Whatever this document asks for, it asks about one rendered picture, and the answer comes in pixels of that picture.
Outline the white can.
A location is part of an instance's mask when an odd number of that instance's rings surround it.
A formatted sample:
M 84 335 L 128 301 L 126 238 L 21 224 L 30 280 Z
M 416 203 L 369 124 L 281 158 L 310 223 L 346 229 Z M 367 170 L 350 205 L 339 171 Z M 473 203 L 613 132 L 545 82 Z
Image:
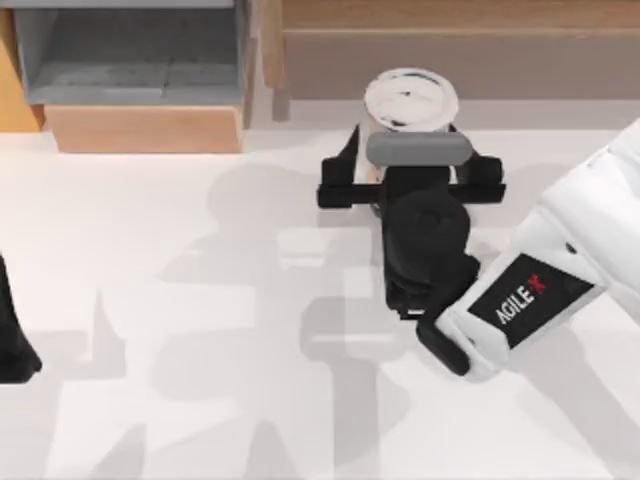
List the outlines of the white can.
M 366 154 L 371 134 L 448 131 L 459 111 L 454 86 L 443 76 L 423 68 L 394 68 L 380 73 L 366 87 L 359 127 L 355 180 L 379 184 L 385 169 Z

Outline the pale wooden open shelf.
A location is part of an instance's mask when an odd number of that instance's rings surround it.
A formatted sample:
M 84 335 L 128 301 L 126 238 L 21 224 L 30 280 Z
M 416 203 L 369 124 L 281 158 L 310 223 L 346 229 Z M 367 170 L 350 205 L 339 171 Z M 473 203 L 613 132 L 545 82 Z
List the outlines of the pale wooden open shelf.
M 423 67 L 466 102 L 640 104 L 640 0 L 255 0 L 279 98 L 358 99 Z

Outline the pale wooden drawer front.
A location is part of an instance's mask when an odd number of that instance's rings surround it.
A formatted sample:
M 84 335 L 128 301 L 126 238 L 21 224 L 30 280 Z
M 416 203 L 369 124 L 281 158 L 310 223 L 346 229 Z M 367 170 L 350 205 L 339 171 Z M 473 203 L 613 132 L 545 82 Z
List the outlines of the pale wooden drawer front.
M 241 106 L 47 105 L 48 126 L 64 153 L 239 153 Z

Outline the orange wooden cupboard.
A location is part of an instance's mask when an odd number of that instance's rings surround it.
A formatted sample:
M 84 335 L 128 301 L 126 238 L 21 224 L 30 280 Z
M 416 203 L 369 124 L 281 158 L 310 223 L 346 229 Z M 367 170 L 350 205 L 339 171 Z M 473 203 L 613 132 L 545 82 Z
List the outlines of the orange wooden cupboard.
M 13 11 L 0 8 L 0 133 L 36 133 L 44 123 L 43 107 L 24 97 Z

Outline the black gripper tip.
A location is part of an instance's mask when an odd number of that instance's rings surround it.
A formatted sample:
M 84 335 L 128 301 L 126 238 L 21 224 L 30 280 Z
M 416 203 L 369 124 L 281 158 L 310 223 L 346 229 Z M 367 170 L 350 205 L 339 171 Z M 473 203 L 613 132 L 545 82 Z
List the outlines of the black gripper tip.
M 0 385 L 27 383 L 42 366 L 19 323 L 5 260 L 0 255 Z

